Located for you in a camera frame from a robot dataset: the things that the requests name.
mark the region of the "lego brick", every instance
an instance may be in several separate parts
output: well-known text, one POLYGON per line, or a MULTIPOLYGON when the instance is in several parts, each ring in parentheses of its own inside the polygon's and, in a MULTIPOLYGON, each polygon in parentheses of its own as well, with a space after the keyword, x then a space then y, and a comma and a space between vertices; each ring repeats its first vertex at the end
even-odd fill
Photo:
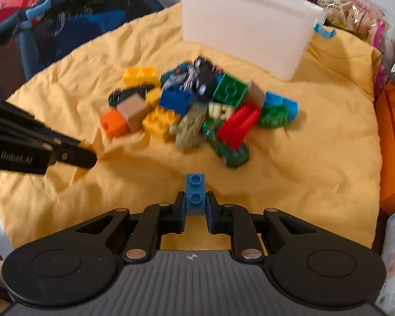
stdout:
POLYGON ((101 125, 110 139, 129 133, 126 120, 115 109, 101 116, 101 125))
POLYGON ((288 122, 293 121, 299 113, 299 104, 284 96, 267 91, 265 95, 264 107, 285 106, 288 111, 288 122))
POLYGON ((211 119, 228 120, 234 114, 234 107, 227 104, 209 102, 208 115, 211 119))
POLYGON ((186 115, 193 99, 194 94, 191 91, 169 87, 162 91, 159 105, 167 110, 173 110, 183 117, 186 115))
POLYGON ((149 113, 142 121, 144 129, 162 141, 170 140, 169 128, 171 125, 177 125, 180 122, 180 115, 173 110, 165 110, 157 106, 155 110, 149 113))
POLYGON ((127 68, 122 79, 126 87, 137 87, 142 84, 160 85, 156 66, 127 68))
POLYGON ((204 174, 186 175, 186 213, 204 215, 206 208, 206 189, 204 174))
POLYGON ((133 94, 117 105, 117 111, 127 121, 130 132, 135 133, 142 128, 142 120, 151 108, 139 94, 133 94))
POLYGON ((242 104, 251 104, 255 108, 263 108, 265 103, 265 91, 263 91, 255 82, 251 81, 249 90, 241 101, 242 104))
POLYGON ((235 111, 234 115, 220 127, 216 136, 232 149, 237 150, 247 133, 258 122, 260 110, 246 104, 235 111))
POLYGON ((225 73, 214 93, 214 99, 238 108, 249 86, 225 73))
POLYGON ((276 129, 288 124, 288 110, 285 106, 270 106, 262 109, 259 124, 265 129, 276 129))
POLYGON ((154 88, 146 93, 145 102, 148 103, 152 109, 154 109, 160 102, 162 89, 160 87, 154 88))

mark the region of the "yellow lego brick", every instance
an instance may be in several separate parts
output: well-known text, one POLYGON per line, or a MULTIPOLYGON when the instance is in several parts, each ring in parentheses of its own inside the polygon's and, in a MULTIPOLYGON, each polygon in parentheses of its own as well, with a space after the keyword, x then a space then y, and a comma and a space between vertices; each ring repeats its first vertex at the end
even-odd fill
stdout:
POLYGON ((142 84, 160 85, 160 78, 156 66, 138 66, 127 68, 123 74, 123 82, 126 87, 137 87, 142 84))
POLYGON ((146 103, 148 103, 152 109, 154 109, 157 105, 158 102, 160 101, 162 94, 162 89, 160 87, 156 87, 146 93, 146 103))
POLYGON ((180 115, 173 110, 165 110, 157 106, 152 113, 149 113, 142 121, 144 129, 162 141, 167 142, 171 136, 169 128, 171 125, 177 125, 180 122, 180 115))

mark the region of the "pile of toys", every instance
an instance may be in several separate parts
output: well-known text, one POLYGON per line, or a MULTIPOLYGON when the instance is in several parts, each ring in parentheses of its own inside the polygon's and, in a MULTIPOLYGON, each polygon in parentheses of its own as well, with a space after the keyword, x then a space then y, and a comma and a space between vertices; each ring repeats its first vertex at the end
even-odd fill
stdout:
POLYGON ((127 68, 126 89, 108 98, 101 124, 110 138, 142 127, 182 150, 199 146, 200 134, 228 167, 249 160, 243 140, 258 124, 283 127, 298 114, 298 103, 246 84, 209 59, 198 57, 158 77, 156 67, 127 68))

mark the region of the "round pad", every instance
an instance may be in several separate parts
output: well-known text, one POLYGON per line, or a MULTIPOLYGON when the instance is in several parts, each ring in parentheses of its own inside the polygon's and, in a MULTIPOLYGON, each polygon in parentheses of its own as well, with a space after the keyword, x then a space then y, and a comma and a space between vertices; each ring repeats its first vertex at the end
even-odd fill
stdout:
POLYGON ((52 249, 38 254, 32 261, 34 270, 44 277, 64 277, 80 266, 80 256, 64 249, 52 249))
POLYGON ((89 300, 108 288, 116 273, 110 250, 96 236, 77 232, 66 237, 57 233, 22 246, 9 255, 2 269, 11 297, 40 307, 89 300))
POLYGON ((342 278, 350 275, 357 267, 356 261, 347 253, 326 250, 313 253, 307 260, 314 273, 329 278, 342 278))
POLYGON ((374 252, 329 234, 296 235, 273 256, 270 272, 292 297, 328 308, 365 303, 379 293, 386 274, 374 252))

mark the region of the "green toy car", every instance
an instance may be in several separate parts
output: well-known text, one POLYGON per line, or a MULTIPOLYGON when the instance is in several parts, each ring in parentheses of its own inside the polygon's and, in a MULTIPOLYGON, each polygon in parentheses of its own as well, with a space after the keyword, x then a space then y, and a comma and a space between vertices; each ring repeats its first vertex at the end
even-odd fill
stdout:
POLYGON ((223 124, 221 120, 207 120, 203 123, 203 137, 215 153, 222 159, 228 167, 239 167, 249 161, 249 149, 245 144, 241 144, 237 150, 233 150, 226 143, 216 137, 218 129, 223 124))

